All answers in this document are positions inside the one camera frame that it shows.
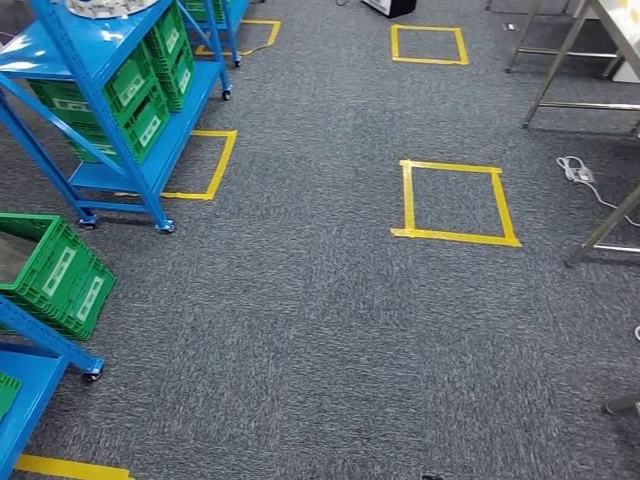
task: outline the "floor marking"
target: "floor marking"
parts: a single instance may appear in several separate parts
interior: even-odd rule
[[[391,233],[395,237],[408,238],[430,238],[433,240],[449,240],[453,242],[482,243],[485,245],[501,245],[506,247],[520,247],[520,242],[515,238],[506,199],[500,181],[502,169],[498,167],[487,167],[483,165],[463,165],[454,163],[414,162],[413,160],[400,160],[402,167],[402,184],[405,200],[405,227],[392,228]],[[475,233],[446,232],[442,230],[426,230],[415,227],[414,214],[414,185],[411,169],[426,168],[432,170],[445,170],[450,172],[484,173],[491,177],[491,186],[500,224],[503,236],[478,235]]]
[[[231,152],[233,150],[233,145],[235,144],[235,137],[238,135],[238,130],[193,130],[191,132],[194,137],[223,137],[225,138],[224,148],[220,154],[218,164],[216,166],[214,175],[207,187],[207,190],[201,193],[189,193],[189,192],[162,192],[160,194],[162,198],[178,198],[180,200],[200,200],[203,202],[210,202],[216,196],[216,192],[220,186],[224,171],[226,169],[226,164],[231,157]],[[125,193],[118,192],[115,195],[118,197],[137,197],[137,193]]]
[[[280,31],[280,20],[263,20],[263,19],[243,19],[241,20],[240,23],[247,23],[251,25],[271,25],[271,32],[269,34],[269,38],[266,40],[266,43],[264,45],[260,45],[260,47],[252,48],[251,50],[245,50],[245,51],[238,51],[238,55],[247,56],[251,55],[257,50],[261,50],[263,48],[271,47],[274,43],[275,43],[275,37],[278,36],[278,32]],[[205,45],[198,45],[194,52],[195,55],[213,55],[214,52],[211,50],[207,50]],[[222,52],[223,55],[231,55],[231,52]]]
[[[20,455],[14,468],[24,472],[52,475],[74,480],[134,480],[128,470],[122,468],[70,462],[55,458]]]
[[[400,162],[402,166],[402,185],[405,190],[405,228],[413,230],[415,228],[415,217],[414,216],[414,178],[411,175],[411,165],[407,162]]]
[[[400,56],[400,47],[398,44],[398,30],[414,30],[421,32],[450,32],[453,33],[458,49],[459,59],[448,60],[441,58],[417,58]],[[421,25],[392,25],[391,26],[391,57],[394,62],[406,63],[427,63],[432,65],[469,65],[464,40],[462,38],[462,30],[458,27],[426,27]]]

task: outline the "stainless steel table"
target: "stainless steel table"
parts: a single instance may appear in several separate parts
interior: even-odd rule
[[[527,114],[527,118],[522,125],[524,128],[528,127],[529,123],[539,107],[562,107],[562,108],[585,108],[585,109],[598,109],[598,110],[634,110],[640,111],[638,105],[629,104],[598,104],[598,103],[570,103],[570,102],[543,102],[545,93],[549,89],[553,77],[558,71],[558,68],[567,56],[567,52],[573,45],[576,37],[580,33],[582,26],[584,24],[585,18],[589,7],[592,8],[598,15],[605,28],[611,36],[611,38],[618,47],[621,56],[629,62],[629,64],[640,76],[640,12],[635,14],[633,18],[629,12],[629,5],[634,5],[635,2],[623,2],[620,0],[586,0],[580,9],[577,18],[574,22],[571,29],[569,31],[567,38],[565,39],[562,46],[560,48],[558,55],[553,61],[553,64],[546,74],[542,88],[534,100],[531,108]],[[640,10],[640,1],[638,2],[638,8]],[[611,215],[607,217],[602,225],[596,228],[591,234],[584,244],[577,248],[565,263],[567,266],[574,266],[581,262],[584,256],[592,250],[606,250],[626,253],[640,253],[640,248],[629,247],[624,245],[603,245],[600,241],[608,234],[612,228],[617,225],[618,222],[624,218],[640,203],[640,185],[629,193],[624,201],[618,208],[614,210]]]
[[[623,4],[626,4],[627,7],[623,7]],[[640,72],[640,24],[636,24],[629,14],[628,8],[630,1],[620,2],[619,0],[586,0],[578,11],[577,18],[574,21],[571,29],[567,35],[567,38],[560,47],[555,59],[551,65],[549,72],[543,82],[542,88],[538,92],[534,100],[531,108],[525,119],[523,128],[527,128],[534,118],[534,115],[540,107],[558,107],[558,108],[583,108],[591,110],[620,110],[620,111],[640,111],[640,105],[633,105],[627,103],[573,103],[573,102],[543,102],[543,98],[549,89],[551,82],[555,76],[558,68],[567,57],[569,50],[573,46],[576,37],[578,36],[580,29],[584,25],[586,19],[589,7],[598,15],[602,22],[602,25],[609,33],[609,35],[618,47],[617,57],[624,58],[626,60],[633,71],[638,75]],[[634,132],[638,130],[638,125],[634,128]]]
[[[511,55],[509,57],[509,62],[506,64],[506,68],[505,71],[506,73],[511,73],[513,69],[513,66],[515,64],[515,59],[520,53],[528,53],[528,54],[534,54],[534,55],[557,55],[558,50],[553,50],[551,48],[540,48],[540,47],[523,47],[522,44],[525,42],[525,39],[527,37],[527,34],[529,33],[529,30],[531,28],[531,23],[533,23],[534,18],[537,15],[540,15],[540,8],[542,5],[543,0],[534,0],[531,3],[531,8],[529,10],[529,13],[527,15],[527,19],[525,21],[525,25],[522,26],[522,29],[520,31],[520,34],[518,35],[518,39],[515,40],[515,44],[511,50]],[[566,1],[565,3],[565,7],[562,9],[562,12],[560,15],[565,14],[567,9],[569,7],[569,1]],[[571,57],[582,57],[582,58],[611,58],[612,61],[609,64],[608,67],[605,71],[603,76],[608,76],[611,72],[615,68],[616,65],[620,60],[620,55],[615,53],[595,53],[595,52],[572,52],[568,51],[566,55],[569,55]]]

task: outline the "power strip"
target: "power strip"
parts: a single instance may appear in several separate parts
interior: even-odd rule
[[[614,210],[618,208],[616,205],[612,203],[605,202],[600,197],[600,194],[598,193],[598,189],[595,188],[593,184],[595,183],[595,178],[593,176],[593,173],[591,172],[586,165],[584,164],[582,160],[578,157],[574,156],[568,156],[568,157],[558,157],[555,159],[555,163],[557,163],[560,168],[565,171],[565,176],[567,177],[567,180],[574,183],[581,183],[583,185],[586,185],[593,191],[593,194],[595,195],[595,198],[598,199],[598,202],[602,205],[605,205],[609,208],[612,208]],[[640,223],[634,222],[633,220],[629,218],[628,215],[625,215],[624,217],[627,222],[633,225],[634,227],[640,227]]]

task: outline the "shelf frame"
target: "shelf frame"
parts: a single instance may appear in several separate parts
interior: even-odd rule
[[[155,21],[157,21],[167,8],[169,8],[173,2],[177,0],[161,0],[160,2],[145,10],[144,19],[148,21],[140,21],[136,23],[136,29],[130,31],[126,38],[141,40],[145,34],[150,29]],[[190,15],[183,10],[183,15],[187,23],[197,28],[198,33],[202,37],[202,40],[216,53],[216,58],[212,58],[211,61],[198,61],[196,62],[196,70],[199,70],[201,75],[194,75],[195,81],[189,89],[187,99],[185,101],[185,108],[180,113],[171,114],[170,124],[163,132],[162,137],[166,139],[162,143],[162,148],[152,147],[148,154],[149,158],[153,158],[153,163],[159,163],[159,168],[145,169],[144,163],[139,166],[134,159],[132,152],[128,148],[125,139],[122,136],[120,129],[115,122],[115,119],[110,112],[108,104],[103,95],[102,89],[105,82],[108,80],[106,74],[103,75],[100,72],[115,72],[118,65],[117,62],[124,62],[128,54],[131,53],[135,45],[133,40],[125,42],[123,41],[121,47],[122,52],[118,53],[118,49],[115,53],[109,56],[106,63],[100,66],[96,70],[88,69],[84,62],[82,57],[76,51],[72,34],[76,33],[81,35],[82,32],[70,32],[66,28],[65,21],[69,21],[68,16],[62,12],[63,5],[58,3],[54,4],[50,0],[34,0],[31,4],[32,9],[35,14],[37,21],[39,21],[42,28],[46,32],[46,35],[51,38],[51,45],[48,45],[50,51],[53,49],[57,52],[63,64],[66,65],[69,72],[59,72],[60,80],[73,79],[82,93],[91,110],[94,112],[96,119],[103,129],[107,139],[114,147],[116,154],[121,161],[121,165],[118,165],[111,159],[100,153],[95,147],[75,132],[72,128],[66,125],[62,120],[56,117],[49,110],[43,107],[33,100],[30,95],[24,92],[20,87],[14,84],[7,76],[0,73],[0,86],[18,98],[22,103],[35,111],[41,118],[51,123],[60,129],[65,136],[79,144],[80,146],[88,150],[89,153],[97,159],[100,163],[91,164],[92,166],[87,167],[85,163],[81,163],[70,179],[65,179],[60,169],[58,169],[52,159],[48,156],[45,149],[40,145],[29,129],[20,118],[13,111],[5,99],[0,96],[0,121],[8,126],[9,131],[14,135],[23,147],[27,151],[32,158],[35,161],[45,175],[47,175],[54,186],[56,186],[65,200],[67,201],[76,214],[78,216],[81,224],[86,226],[94,226],[97,221],[97,216],[93,213],[94,209],[103,210],[115,210],[125,211],[133,213],[147,213],[151,215],[155,224],[155,228],[161,232],[172,232],[174,229],[173,220],[168,219],[162,206],[160,203],[160,193],[165,183],[171,175],[173,168],[175,166],[180,153],[184,148],[190,129],[185,133],[184,125],[194,124],[202,111],[205,104],[209,97],[213,86],[219,78],[220,80],[223,98],[227,99],[230,95],[231,85],[226,74],[223,60],[222,60],[222,45],[217,35],[208,38],[198,27]],[[214,26],[215,19],[213,11],[213,6],[209,2],[205,2],[205,13],[208,19],[207,24]],[[0,52],[0,71],[2,71],[2,52]],[[8,72],[14,76],[20,76],[22,78],[29,78],[28,73],[25,72]],[[171,130],[171,122],[174,122],[174,127],[180,127],[179,135],[175,135],[175,131]],[[169,144],[172,139],[175,138],[175,142]],[[158,158],[162,154],[160,150],[164,150],[164,158]],[[98,165],[99,168],[94,168],[94,165]],[[84,171],[85,177],[94,173],[100,177],[94,178],[90,185],[83,185],[82,182],[75,182],[74,179],[78,177],[78,172]],[[96,190],[106,191],[123,191],[122,185],[125,184],[127,188],[124,191],[130,191],[137,193],[140,196],[141,203],[117,203],[117,202],[103,202],[87,200],[83,198],[82,188],[91,188]]]
[[[91,355],[0,295],[0,323],[34,345],[0,343],[0,370],[22,382],[0,421],[0,478],[8,478],[69,365],[97,376],[104,360]]]

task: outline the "gray carpet tile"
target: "gray carpet tile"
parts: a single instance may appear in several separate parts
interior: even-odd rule
[[[0,12],[5,31],[28,15]],[[640,261],[566,269],[608,211],[555,164],[581,157],[620,202],[640,178],[636,116],[540,111],[522,130],[550,58],[504,73],[515,34],[503,23],[523,17],[480,0],[420,1],[393,21],[356,1],[267,0],[247,17],[282,23],[275,46],[229,62],[232,101],[216,89],[198,119],[238,130],[215,199],[162,200],[171,236],[109,212],[80,232],[118,278],[84,344],[105,374],[65,376],[27,452],[138,480],[637,477],[637,420],[599,405],[638,388]],[[460,27],[469,65],[393,62],[392,23]],[[568,27],[540,18],[528,44],[556,46]],[[402,52],[451,53],[446,36],[405,33]],[[267,34],[245,25],[239,45]],[[611,48],[602,38],[590,23],[579,42]],[[551,98],[635,98],[598,79],[605,65],[568,62]],[[76,164],[25,116],[63,170]],[[0,146],[0,209],[74,220],[5,131]],[[221,148],[192,139],[168,188],[203,190]],[[501,168],[522,248],[392,236],[405,158]],[[419,226],[500,233],[488,176],[414,172],[414,192]],[[628,225],[611,240],[640,242]]]

